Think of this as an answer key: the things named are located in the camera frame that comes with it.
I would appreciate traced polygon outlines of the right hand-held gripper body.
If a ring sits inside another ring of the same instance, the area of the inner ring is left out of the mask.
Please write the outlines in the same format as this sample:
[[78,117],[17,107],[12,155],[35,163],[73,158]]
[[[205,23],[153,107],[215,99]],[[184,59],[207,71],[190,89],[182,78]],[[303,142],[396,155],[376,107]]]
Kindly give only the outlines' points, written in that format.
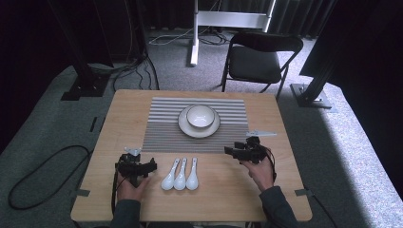
[[260,137],[276,136],[276,132],[272,131],[259,131],[253,130],[246,133],[246,144],[243,147],[243,151],[240,155],[241,161],[250,161],[254,164],[258,164],[264,158],[267,158],[270,163],[275,163],[275,158],[271,152],[271,149],[260,144]]

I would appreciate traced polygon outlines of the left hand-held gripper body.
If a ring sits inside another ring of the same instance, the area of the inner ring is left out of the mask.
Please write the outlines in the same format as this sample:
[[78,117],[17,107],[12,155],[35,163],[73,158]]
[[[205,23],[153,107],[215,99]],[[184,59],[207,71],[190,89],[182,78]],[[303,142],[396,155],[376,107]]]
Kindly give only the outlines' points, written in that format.
[[145,164],[141,164],[140,148],[124,148],[125,154],[122,154],[115,163],[115,168],[135,187],[140,185],[139,178],[142,178],[141,171],[147,169]]

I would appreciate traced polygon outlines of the person's left hand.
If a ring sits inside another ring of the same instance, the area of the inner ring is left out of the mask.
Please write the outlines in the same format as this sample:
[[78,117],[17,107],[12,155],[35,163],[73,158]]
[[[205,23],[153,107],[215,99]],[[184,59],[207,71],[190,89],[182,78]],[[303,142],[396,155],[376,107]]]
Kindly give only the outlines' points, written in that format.
[[118,175],[119,187],[117,188],[117,199],[141,201],[144,191],[150,181],[151,178],[147,177],[141,181],[138,187],[135,187],[129,180],[126,180],[121,175]]

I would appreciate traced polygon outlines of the person's right hand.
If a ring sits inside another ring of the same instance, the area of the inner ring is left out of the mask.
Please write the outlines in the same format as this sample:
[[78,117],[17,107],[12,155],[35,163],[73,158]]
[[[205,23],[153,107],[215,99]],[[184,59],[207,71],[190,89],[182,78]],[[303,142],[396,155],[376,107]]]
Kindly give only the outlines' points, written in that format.
[[267,158],[260,163],[242,161],[241,164],[248,169],[249,176],[261,192],[274,186],[273,167]]

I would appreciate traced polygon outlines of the white ceramic spoon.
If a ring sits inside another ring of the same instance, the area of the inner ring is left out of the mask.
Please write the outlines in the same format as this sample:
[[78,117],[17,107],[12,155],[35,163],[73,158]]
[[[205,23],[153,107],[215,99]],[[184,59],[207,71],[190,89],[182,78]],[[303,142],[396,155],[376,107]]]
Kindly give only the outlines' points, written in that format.
[[197,163],[198,163],[198,159],[193,158],[191,171],[190,171],[190,174],[186,181],[186,188],[188,190],[196,190],[199,186],[199,180],[198,180],[198,176],[197,176]]
[[178,164],[180,162],[180,159],[175,159],[173,162],[173,165],[169,171],[169,173],[165,176],[165,178],[162,180],[161,183],[161,188],[165,191],[170,190],[174,186],[174,181],[175,181],[175,174],[176,174],[176,169],[178,167]]
[[182,163],[181,163],[180,172],[179,172],[177,178],[174,180],[174,188],[179,191],[183,190],[186,186],[186,178],[185,178],[186,164],[187,164],[187,158],[183,158]]

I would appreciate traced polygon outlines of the grey striped placemat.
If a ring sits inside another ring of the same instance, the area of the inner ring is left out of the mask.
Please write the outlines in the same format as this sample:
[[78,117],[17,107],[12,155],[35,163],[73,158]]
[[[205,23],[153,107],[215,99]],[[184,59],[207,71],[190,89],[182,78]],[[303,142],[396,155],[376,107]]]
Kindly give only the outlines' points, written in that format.
[[[192,105],[206,105],[218,113],[220,124],[210,136],[192,137],[179,124]],[[249,130],[244,100],[154,97],[144,135],[143,152],[222,153],[225,146],[245,142]]]

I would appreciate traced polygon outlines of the white ceramic plate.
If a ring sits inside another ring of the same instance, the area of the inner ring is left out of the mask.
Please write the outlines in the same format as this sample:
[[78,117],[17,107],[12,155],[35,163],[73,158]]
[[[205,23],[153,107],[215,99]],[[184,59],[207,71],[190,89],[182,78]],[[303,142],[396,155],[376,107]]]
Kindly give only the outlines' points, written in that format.
[[178,117],[178,125],[180,130],[186,134],[187,136],[193,138],[206,138],[212,136],[220,127],[221,120],[218,112],[216,110],[213,111],[215,113],[215,121],[206,128],[197,128],[192,126],[186,119],[186,112],[192,105],[186,107],[184,110],[181,111]]

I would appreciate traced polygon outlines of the white ceramic bowl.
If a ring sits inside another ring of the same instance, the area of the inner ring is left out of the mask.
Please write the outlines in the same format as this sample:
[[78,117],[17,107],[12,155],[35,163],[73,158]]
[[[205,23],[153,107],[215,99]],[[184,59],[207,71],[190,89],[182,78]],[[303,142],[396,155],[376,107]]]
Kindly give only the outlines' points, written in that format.
[[194,127],[206,128],[215,121],[215,113],[206,105],[192,105],[186,112],[187,121]]

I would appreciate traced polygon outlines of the black metal stand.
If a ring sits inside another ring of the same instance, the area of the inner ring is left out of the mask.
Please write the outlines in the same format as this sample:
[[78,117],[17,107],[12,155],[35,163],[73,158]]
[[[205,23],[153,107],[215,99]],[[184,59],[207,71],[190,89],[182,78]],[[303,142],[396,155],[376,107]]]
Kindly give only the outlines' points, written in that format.
[[71,88],[63,94],[61,100],[79,101],[82,97],[102,97],[110,75],[102,76],[91,70],[59,1],[47,2],[61,30],[62,47],[77,74]]
[[323,88],[330,78],[330,72],[334,66],[332,58],[336,55],[334,44],[338,35],[332,32],[335,23],[334,11],[337,0],[329,0],[327,15],[322,24],[320,34],[308,55],[300,72],[301,76],[310,76],[313,80],[308,84],[291,84],[291,88],[300,107],[331,108],[332,105],[325,95]]

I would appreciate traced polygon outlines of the black folding chair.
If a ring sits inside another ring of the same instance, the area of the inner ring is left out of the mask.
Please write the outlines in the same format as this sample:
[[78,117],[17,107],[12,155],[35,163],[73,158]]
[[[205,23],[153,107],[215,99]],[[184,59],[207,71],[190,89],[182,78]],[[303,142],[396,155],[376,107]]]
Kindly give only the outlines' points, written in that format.
[[293,35],[276,35],[246,31],[235,34],[229,44],[223,73],[221,91],[228,80],[265,84],[279,84],[276,99],[283,89],[291,62],[303,49],[303,41]]

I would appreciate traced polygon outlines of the white metal stand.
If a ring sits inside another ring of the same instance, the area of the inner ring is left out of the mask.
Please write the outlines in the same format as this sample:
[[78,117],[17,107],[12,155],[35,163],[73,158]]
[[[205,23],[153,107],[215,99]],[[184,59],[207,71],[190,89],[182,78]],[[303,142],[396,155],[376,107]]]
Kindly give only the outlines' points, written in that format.
[[273,12],[277,1],[278,0],[270,0],[268,9],[265,13],[252,13],[199,10],[199,0],[194,0],[193,40],[190,65],[194,67],[198,63],[199,26],[261,29],[263,32],[267,32],[273,18]]

